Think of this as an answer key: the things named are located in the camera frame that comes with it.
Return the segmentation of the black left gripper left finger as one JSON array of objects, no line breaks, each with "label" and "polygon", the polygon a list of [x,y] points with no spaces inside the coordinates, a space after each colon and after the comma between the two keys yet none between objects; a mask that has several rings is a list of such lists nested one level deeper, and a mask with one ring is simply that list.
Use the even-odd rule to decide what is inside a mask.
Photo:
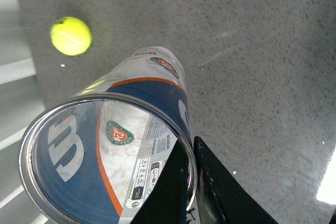
[{"label": "black left gripper left finger", "polygon": [[196,186],[192,149],[177,141],[153,191],[131,223],[191,223]]}]

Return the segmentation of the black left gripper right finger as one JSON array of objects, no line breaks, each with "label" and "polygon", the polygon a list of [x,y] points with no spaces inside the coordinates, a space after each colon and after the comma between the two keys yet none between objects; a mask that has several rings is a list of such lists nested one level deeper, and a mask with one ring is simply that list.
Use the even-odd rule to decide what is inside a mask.
[{"label": "black left gripper right finger", "polygon": [[206,143],[194,138],[201,223],[277,223],[237,182]]}]

